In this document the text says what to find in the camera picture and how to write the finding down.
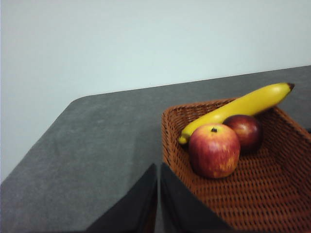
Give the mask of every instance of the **gray table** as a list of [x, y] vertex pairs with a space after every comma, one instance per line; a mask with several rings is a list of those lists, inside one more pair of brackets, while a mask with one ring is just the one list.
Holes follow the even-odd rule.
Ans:
[[[1, 232], [84, 230], [162, 162], [161, 114], [292, 82], [279, 107], [311, 128], [311, 66], [83, 97], [73, 101], [1, 184]], [[163, 231], [160, 206], [156, 232]]]

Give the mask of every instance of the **white wall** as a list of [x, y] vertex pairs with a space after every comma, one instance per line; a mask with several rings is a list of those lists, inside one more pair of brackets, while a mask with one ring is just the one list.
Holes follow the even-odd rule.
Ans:
[[1, 181], [76, 98], [311, 65], [310, 0], [2, 0]]

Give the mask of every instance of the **wicker basket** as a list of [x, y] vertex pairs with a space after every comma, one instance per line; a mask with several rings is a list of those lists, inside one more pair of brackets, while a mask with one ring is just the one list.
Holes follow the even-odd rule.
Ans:
[[240, 156], [237, 169], [222, 179], [196, 175], [187, 146], [177, 139], [191, 121], [233, 99], [168, 108], [162, 115], [163, 160], [207, 207], [237, 230], [311, 230], [311, 136], [278, 107], [256, 116], [264, 141]]

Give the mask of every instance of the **yellow banana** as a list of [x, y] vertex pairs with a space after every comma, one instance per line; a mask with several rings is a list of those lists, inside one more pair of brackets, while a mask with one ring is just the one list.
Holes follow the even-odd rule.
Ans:
[[294, 88], [292, 83], [275, 83], [259, 88], [234, 101], [211, 111], [189, 123], [178, 139], [180, 144], [186, 144], [192, 133], [201, 125], [207, 123], [223, 123], [232, 115], [243, 114], [253, 116], [280, 103]]

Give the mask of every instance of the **red apple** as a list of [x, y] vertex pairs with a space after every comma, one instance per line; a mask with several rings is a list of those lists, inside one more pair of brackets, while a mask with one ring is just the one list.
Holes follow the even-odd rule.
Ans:
[[238, 135], [241, 152], [252, 152], [260, 148], [263, 141], [261, 123], [253, 116], [233, 115], [223, 122]]
[[224, 124], [200, 126], [190, 137], [189, 155], [191, 166], [198, 175], [207, 178], [226, 177], [238, 165], [238, 136]]

